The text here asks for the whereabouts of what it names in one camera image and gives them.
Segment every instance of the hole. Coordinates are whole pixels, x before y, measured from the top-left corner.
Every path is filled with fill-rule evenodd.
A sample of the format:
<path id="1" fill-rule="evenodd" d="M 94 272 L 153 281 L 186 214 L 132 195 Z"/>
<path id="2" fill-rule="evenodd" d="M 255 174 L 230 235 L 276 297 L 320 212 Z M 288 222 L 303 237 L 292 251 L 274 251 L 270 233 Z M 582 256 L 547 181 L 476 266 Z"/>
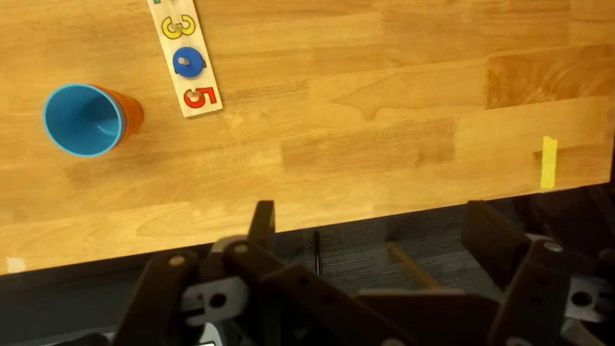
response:
<path id="1" fill-rule="evenodd" d="M 299 287 L 307 287 L 309 285 L 309 279 L 307 278 L 299 278 Z"/>
<path id="2" fill-rule="evenodd" d="M 572 304 L 578 306 L 578 308 L 591 306 L 591 302 L 593 302 L 591 295 L 582 293 L 582 291 L 574 293 L 570 301 L 572 301 Z"/>
<path id="3" fill-rule="evenodd" d="M 530 297 L 530 301 L 532 301 L 532 304 L 536 304 L 536 306 L 541 306 L 541 304 L 543 304 L 541 297 Z"/>
<path id="4" fill-rule="evenodd" d="M 213 295 L 211 301 L 209 301 L 209 306 L 213 310 L 218 310 L 226 304 L 226 297 L 224 295 Z"/>
<path id="5" fill-rule="evenodd" d="M 334 299 L 332 299 L 332 297 L 324 297 L 322 302 L 324 302 L 326 306 L 332 306 L 332 304 L 334 304 Z"/>

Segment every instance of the red number 5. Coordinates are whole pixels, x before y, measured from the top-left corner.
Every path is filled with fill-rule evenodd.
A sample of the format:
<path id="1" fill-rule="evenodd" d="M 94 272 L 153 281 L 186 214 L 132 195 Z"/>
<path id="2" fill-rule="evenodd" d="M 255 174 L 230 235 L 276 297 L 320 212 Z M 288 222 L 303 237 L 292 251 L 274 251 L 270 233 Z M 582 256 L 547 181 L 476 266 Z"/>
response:
<path id="1" fill-rule="evenodd" d="M 217 105 L 217 97 L 215 97 L 215 91 L 211 87 L 207 89 L 188 89 L 184 93 L 184 105 L 188 108 L 201 108 L 205 105 Z"/>

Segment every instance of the wooden card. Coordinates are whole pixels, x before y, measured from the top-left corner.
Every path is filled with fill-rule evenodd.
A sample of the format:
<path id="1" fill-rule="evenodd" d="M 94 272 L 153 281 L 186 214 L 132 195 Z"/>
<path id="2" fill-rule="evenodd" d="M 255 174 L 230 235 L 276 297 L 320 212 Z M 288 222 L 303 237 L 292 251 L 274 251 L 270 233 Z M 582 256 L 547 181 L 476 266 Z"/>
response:
<path id="1" fill-rule="evenodd" d="M 192 0 L 147 0 L 184 118 L 222 110 L 207 45 Z"/>

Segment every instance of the wooden table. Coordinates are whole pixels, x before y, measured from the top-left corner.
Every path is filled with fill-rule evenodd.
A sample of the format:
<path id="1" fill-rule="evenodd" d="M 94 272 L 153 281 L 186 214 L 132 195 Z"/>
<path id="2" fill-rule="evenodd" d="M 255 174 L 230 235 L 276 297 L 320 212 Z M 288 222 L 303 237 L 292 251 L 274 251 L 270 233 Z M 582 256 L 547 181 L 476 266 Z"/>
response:
<path id="1" fill-rule="evenodd" d="M 0 3 L 0 274 L 539 191 L 611 172 L 615 3 L 201 0 L 224 112 L 182 120 L 145 0 Z M 46 139 L 63 83 L 142 103 L 99 160 Z"/>

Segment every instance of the cup rim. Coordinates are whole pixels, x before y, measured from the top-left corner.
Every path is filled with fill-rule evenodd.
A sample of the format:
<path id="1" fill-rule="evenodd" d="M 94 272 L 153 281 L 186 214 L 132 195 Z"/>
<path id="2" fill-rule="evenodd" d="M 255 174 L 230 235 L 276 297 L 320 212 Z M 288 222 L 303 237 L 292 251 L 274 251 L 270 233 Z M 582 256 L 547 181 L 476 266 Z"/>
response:
<path id="1" fill-rule="evenodd" d="M 69 149 L 61 147 L 61 145 L 53 139 L 53 135 L 49 133 L 49 128 L 47 128 L 47 120 L 49 120 L 49 116 L 47 116 L 47 106 L 49 106 L 49 103 L 51 103 L 59 93 L 63 93 L 63 91 L 67 91 L 67 89 L 88 89 L 88 91 L 94 91 L 95 95 L 103 97 L 103 99 L 113 106 L 115 118 L 117 118 L 117 122 L 119 122 L 119 131 L 117 131 L 117 135 L 113 137 L 113 143 L 111 143 L 107 149 L 103 149 L 103 151 L 99 151 L 99 153 L 95 153 L 95 154 L 80 154 L 80 153 L 70 153 Z M 111 149 L 115 149 L 117 143 L 120 141 L 122 129 L 124 129 L 124 116 L 122 116 L 122 110 L 120 110 L 119 103 L 117 103 L 111 95 L 107 95 L 103 89 L 94 87 L 94 85 L 82 85 L 82 83 L 70 83 L 70 85 L 63 85 L 63 87 L 55 89 L 55 91 L 46 99 L 44 108 L 42 108 L 42 116 L 44 116 L 44 133 L 51 139 L 51 143 L 53 143 L 59 151 L 63 151 L 65 154 L 70 154 L 70 156 L 76 156 L 76 158 L 97 158 L 97 156 L 103 156 L 103 154 L 111 153 Z"/>

